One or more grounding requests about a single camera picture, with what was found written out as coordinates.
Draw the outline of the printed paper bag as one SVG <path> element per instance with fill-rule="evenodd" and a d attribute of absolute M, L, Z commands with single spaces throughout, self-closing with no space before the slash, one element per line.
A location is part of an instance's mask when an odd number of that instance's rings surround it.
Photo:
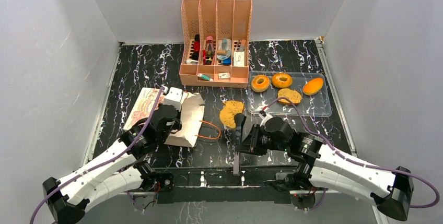
<path fill-rule="evenodd" d="M 153 108 L 159 89 L 143 88 L 138 95 L 135 106 L 133 106 L 129 117 L 123 127 L 124 131 L 129 130 L 138 120 L 147 118 Z M 198 138 L 216 142 L 221 137 L 221 130 L 214 124 L 203 121 L 205 102 L 199 93 L 183 92 L 181 99 L 181 130 L 172 133 L 166 139 L 165 144 L 171 146 L 193 148 Z M 200 135 L 202 126 L 211 126 L 216 130 L 215 137 Z"/>

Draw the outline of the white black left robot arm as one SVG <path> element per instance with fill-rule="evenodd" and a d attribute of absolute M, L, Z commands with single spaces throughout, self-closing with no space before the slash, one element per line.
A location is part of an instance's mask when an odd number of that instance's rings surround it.
<path fill-rule="evenodd" d="M 174 106 L 160 104 L 83 167 L 44 181 L 45 201 L 55 222 L 78 223 L 93 207 L 126 191 L 171 191 L 173 175 L 156 172 L 142 159 L 181 129 L 180 115 Z"/>

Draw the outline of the clear plastic tray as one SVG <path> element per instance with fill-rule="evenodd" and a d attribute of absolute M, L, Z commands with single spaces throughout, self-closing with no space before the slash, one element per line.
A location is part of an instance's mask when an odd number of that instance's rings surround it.
<path fill-rule="evenodd" d="M 332 107 L 325 77 L 319 73 L 251 71 L 248 111 L 274 115 L 329 117 Z"/>

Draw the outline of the orange oval bread roll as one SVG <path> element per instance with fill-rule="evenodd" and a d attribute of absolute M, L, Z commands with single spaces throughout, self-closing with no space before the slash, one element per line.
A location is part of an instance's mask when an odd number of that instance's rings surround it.
<path fill-rule="evenodd" d="M 322 89 L 323 85 L 323 78 L 314 78 L 303 86 L 302 92 L 307 96 L 313 96 Z"/>

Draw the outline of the orange fake bagel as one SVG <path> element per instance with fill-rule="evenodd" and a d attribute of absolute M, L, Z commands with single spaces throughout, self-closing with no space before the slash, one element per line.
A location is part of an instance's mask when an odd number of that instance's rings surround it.
<path fill-rule="evenodd" d="M 289 88 L 293 83 L 293 79 L 287 73 L 276 73 L 273 75 L 271 82 L 274 87 L 283 89 Z"/>
<path fill-rule="evenodd" d="M 264 92 L 270 86 L 270 79 L 265 75 L 257 75 L 252 78 L 251 89 L 254 92 Z"/>

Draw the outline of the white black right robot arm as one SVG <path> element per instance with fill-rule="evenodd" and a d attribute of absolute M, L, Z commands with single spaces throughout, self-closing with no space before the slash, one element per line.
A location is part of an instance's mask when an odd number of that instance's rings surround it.
<path fill-rule="evenodd" d="M 413 182 L 404 167 L 383 171 L 359 159 L 351 163 L 351 156 L 340 155 L 320 137 L 297 132 L 280 117 L 261 112 L 260 124 L 253 124 L 247 137 L 243 137 L 246 116 L 234 117 L 236 152 L 262 156 L 269 150 L 287 152 L 298 162 L 294 173 L 279 172 L 271 185 L 278 191 L 327 188 L 362 199 L 376 206 L 384 215 L 406 221 L 409 214 Z"/>

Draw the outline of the brown seeded bread slice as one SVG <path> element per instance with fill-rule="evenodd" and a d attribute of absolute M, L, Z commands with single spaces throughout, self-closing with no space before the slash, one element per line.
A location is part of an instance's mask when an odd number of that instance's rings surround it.
<path fill-rule="evenodd" d="M 302 101 L 302 96 L 299 92 L 291 90 L 289 88 L 283 88 L 278 91 L 277 97 L 285 97 L 289 99 L 293 104 L 298 105 Z"/>

